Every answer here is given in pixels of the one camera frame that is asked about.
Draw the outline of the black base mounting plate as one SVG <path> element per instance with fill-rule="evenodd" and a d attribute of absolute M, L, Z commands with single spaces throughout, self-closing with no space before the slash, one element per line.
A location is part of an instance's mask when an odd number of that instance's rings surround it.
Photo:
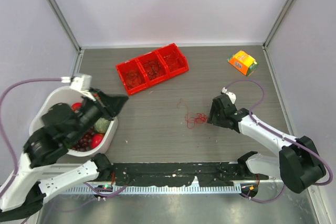
<path fill-rule="evenodd" d="M 117 186 L 188 187 L 197 179 L 201 187 L 231 186 L 234 181 L 268 180 L 237 162 L 115 163 L 112 178 Z"/>

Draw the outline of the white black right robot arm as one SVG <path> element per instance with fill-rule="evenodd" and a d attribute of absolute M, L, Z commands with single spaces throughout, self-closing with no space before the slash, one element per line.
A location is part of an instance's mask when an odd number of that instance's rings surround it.
<path fill-rule="evenodd" d="M 299 194 L 326 175 L 326 167 L 310 138 L 288 135 L 247 109 L 236 109 L 235 99 L 231 92 L 213 98 L 207 122 L 248 136 L 276 155 L 272 158 L 253 153 L 237 166 L 239 177 L 250 179 L 263 174 L 280 178 L 288 189 Z"/>

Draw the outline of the red apple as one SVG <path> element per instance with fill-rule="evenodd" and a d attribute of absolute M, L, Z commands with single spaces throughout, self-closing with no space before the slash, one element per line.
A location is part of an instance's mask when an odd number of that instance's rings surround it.
<path fill-rule="evenodd" d="M 71 109 L 74 111 L 74 112 L 77 112 L 82 106 L 82 103 L 81 102 L 76 102 L 74 103 L 72 106 L 71 106 Z"/>

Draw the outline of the dark grape bunch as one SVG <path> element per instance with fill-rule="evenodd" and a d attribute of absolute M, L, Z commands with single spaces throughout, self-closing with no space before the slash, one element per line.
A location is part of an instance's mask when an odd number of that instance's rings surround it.
<path fill-rule="evenodd" d="M 79 152 L 87 152 L 91 150 L 91 142 L 95 135 L 95 131 L 90 129 L 79 141 L 71 146 L 71 150 Z"/>

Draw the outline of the red three-compartment bin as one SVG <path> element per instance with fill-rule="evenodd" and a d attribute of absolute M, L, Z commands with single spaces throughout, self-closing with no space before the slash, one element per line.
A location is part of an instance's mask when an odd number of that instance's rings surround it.
<path fill-rule="evenodd" d="M 128 95 L 189 71 L 187 58 L 175 43 L 124 61 L 115 68 Z"/>

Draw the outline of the orange green carton box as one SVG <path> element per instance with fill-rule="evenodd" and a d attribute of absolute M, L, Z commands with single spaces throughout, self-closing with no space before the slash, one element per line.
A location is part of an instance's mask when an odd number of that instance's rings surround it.
<path fill-rule="evenodd" d="M 258 67 L 258 62 L 248 53 L 240 50 L 227 59 L 228 63 L 241 72 L 244 76 L 250 76 Z"/>

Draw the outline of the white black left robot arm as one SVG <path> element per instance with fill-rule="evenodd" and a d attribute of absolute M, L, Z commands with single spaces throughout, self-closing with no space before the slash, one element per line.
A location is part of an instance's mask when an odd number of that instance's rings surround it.
<path fill-rule="evenodd" d="M 129 97 L 90 89 L 80 94 L 82 106 L 75 112 L 68 101 L 54 96 L 50 94 L 41 108 L 41 127 L 25 143 L 17 170 L 2 185 L 2 222 L 30 217 L 74 185 L 95 179 L 105 182 L 111 177 L 111 162 L 104 154 L 97 153 L 68 172 L 40 179 L 44 171 L 66 155 L 68 147 L 78 142 L 100 118 L 114 119 L 119 115 Z"/>

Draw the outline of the white plastic basket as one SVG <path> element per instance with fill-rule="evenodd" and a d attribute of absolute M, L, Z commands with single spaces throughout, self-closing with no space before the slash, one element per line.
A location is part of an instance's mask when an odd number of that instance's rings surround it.
<path fill-rule="evenodd" d="M 41 117 L 47 113 L 49 108 L 61 102 L 72 106 L 77 102 L 81 102 L 81 94 L 71 89 L 69 86 L 63 86 L 52 91 L 51 94 L 47 97 L 47 99 L 43 103 L 42 107 L 40 108 L 36 116 L 33 118 L 28 130 L 29 135 L 32 135 L 36 130 L 42 127 L 43 123 L 41 121 Z M 97 153 L 105 153 L 112 142 L 112 138 L 117 130 L 117 127 L 118 127 L 118 118 L 115 117 L 110 122 L 109 127 L 107 128 L 106 132 L 103 135 L 104 138 L 99 143 L 99 145 L 86 152 L 80 152 L 70 149 L 67 155 L 74 157 L 86 157 L 86 156 L 94 156 Z"/>

